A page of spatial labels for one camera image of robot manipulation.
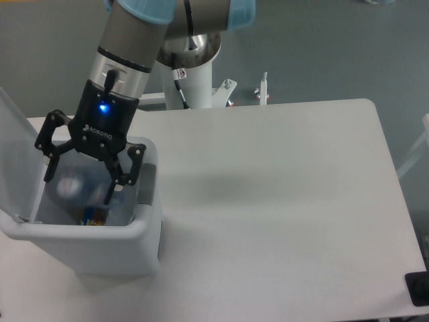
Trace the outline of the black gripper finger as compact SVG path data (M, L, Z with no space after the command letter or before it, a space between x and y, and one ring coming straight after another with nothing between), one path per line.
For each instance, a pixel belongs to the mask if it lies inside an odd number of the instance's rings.
M45 164L48 166L44 175L44 181L50 182L58 167L60 156L74 149L74 142L67 142L56 146L52 142L52 137L57 128L67 126L72 119L64 114L63 111L56 109L47 114L42 128L36 138L35 148L42 151Z
M111 177L111 183L103 200L104 205L110 203L115 191L121 191L125 185L134 186L137 182L146 146L144 144L126 144L125 150L132 161L129 172L123 172L118 155L110 155L107 148L103 147L103 162Z

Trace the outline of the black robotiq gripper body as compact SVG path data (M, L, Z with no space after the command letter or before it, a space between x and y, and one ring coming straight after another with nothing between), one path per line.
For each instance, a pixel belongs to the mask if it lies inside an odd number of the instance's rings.
M68 123L74 149L97 160L116 159L127 144L127 133L139 100L88 80L76 115Z

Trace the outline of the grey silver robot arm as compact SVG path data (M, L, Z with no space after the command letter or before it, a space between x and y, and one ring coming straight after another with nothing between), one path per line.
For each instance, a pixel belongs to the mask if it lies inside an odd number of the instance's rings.
M35 147L50 182L70 150L103 162L114 192L137 182L146 147L127 141L153 65L165 40L244 28L253 23L254 1L108 1L109 18L74 117L47 114Z

